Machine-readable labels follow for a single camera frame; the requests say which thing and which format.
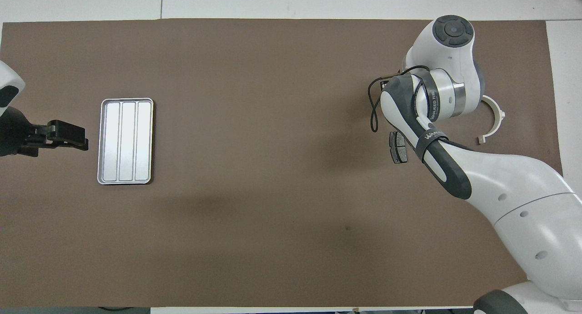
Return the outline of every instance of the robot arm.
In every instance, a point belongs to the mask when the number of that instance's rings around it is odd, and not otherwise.
[[[483,304],[491,303],[491,297],[500,299],[502,293],[515,313],[522,313],[518,308],[538,312],[536,299],[544,299],[545,304],[551,299],[559,310],[582,311],[580,198],[539,160],[472,152],[450,142],[433,125],[474,111],[481,100],[485,84],[472,58],[473,42],[474,30],[464,18],[449,15],[431,22],[409,50],[403,67],[422,68],[384,85],[382,112],[437,181],[489,219],[535,285],[486,295],[476,302],[476,310],[497,313],[496,305]]]
[[[34,125],[18,109],[10,107],[24,88],[20,76],[0,61],[0,157],[13,154],[37,157],[38,148],[89,149],[82,127],[58,120]]]
[[[8,65],[0,61],[0,116],[25,88],[25,82]]]

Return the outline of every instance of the metal tray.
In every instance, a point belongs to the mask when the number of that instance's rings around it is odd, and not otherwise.
[[[106,99],[101,103],[97,181],[146,184],[151,179],[154,101]]]

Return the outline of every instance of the white semicircular part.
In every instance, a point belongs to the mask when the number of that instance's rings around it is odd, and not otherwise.
[[[491,127],[491,130],[489,130],[489,132],[487,132],[486,134],[483,134],[482,136],[479,136],[477,138],[479,141],[479,144],[485,143],[486,138],[495,134],[495,132],[497,132],[497,130],[499,130],[499,126],[501,126],[501,121],[503,121],[503,119],[505,118],[505,112],[501,110],[501,108],[499,107],[497,102],[495,102],[495,100],[493,100],[493,98],[491,98],[490,96],[483,95],[482,101],[484,103],[486,103],[487,105],[489,105],[489,107],[491,107],[491,110],[493,111],[493,115],[495,115],[495,123],[493,123],[493,127]]]

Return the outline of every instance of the robot end effector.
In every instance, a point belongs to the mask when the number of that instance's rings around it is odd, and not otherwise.
[[[0,61],[0,157],[15,154],[37,157],[38,148],[89,149],[82,127],[58,120],[46,125],[31,124],[21,111],[10,107],[24,87],[21,77]]]

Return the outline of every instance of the white table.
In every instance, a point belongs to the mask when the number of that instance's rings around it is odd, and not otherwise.
[[[582,192],[582,0],[0,0],[2,22],[160,18],[545,20],[566,181]],[[528,97],[527,94],[516,95]],[[406,308],[364,308],[388,310]],[[345,308],[155,308],[154,314],[348,311]]]

